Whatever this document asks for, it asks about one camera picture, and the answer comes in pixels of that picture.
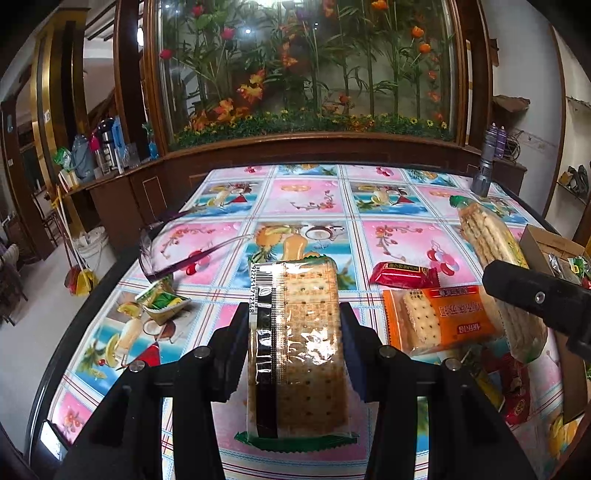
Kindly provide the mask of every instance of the white wall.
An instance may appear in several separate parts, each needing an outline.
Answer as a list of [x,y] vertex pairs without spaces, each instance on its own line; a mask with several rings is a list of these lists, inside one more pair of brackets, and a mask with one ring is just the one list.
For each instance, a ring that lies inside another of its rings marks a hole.
[[524,97],[530,108],[517,123],[523,130],[518,162],[528,169],[520,196],[541,213],[557,161],[561,86],[550,24],[527,0],[482,0],[490,38],[499,47],[493,94]]
[[[591,82],[564,40],[558,33],[556,33],[556,37],[564,70],[566,95],[584,102],[591,102]],[[577,169],[579,165],[584,165],[587,173],[591,173],[590,153],[591,109],[567,101],[564,150],[560,173],[566,171],[569,166]],[[583,215],[583,209],[582,202],[561,187],[556,186],[546,219],[562,235],[572,238]]]

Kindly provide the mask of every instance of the white bucket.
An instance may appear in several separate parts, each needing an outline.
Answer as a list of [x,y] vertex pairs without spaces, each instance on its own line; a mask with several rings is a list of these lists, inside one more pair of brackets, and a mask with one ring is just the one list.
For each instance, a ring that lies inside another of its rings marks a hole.
[[105,227],[102,226],[75,239],[74,247],[99,280],[105,276],[117,260],[109,245],[109,237],[105,232]]

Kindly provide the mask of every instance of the screw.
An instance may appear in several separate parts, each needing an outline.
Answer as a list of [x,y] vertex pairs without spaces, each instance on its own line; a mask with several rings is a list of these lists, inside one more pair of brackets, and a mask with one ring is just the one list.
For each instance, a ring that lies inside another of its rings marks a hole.
[[449,370],[455,372],[462,368],[462,362],[460,362],[457,358],[448,358],[445,360],[445,366],[448,367]]
[[137,373],[137,372],[142,371],[145,366],[146,366],[146,363],[143,360],[134,360],[133,362],[131,362],[129,364],[129,369],[133,373]]
[[212,349],[210,349],[207,345],[198,346],[195,350],[193,350],[193,355],[196,358],[207,358],[212,353]]
[[378,353],[382,358],[393,358],[396,356],[396,349],[392,345],[382,345]]

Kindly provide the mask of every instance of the glass display case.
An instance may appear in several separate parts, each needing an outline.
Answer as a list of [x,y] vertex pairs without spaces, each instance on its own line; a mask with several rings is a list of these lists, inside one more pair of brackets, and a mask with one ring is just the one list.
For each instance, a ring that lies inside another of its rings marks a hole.
[[159,0],[154,8],[171,150],[309,131],[454,138],[447,0]]

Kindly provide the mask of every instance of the tiled floor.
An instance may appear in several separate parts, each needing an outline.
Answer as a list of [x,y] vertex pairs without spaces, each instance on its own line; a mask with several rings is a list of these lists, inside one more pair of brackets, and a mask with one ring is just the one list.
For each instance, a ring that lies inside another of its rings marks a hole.
[[0,421],[18,449],[37,387],[66,328],[86,297],[64,287],[69,264],[60,245],[45,261],[21,270],[28,302],[21,300],[12,318],[0,326]]

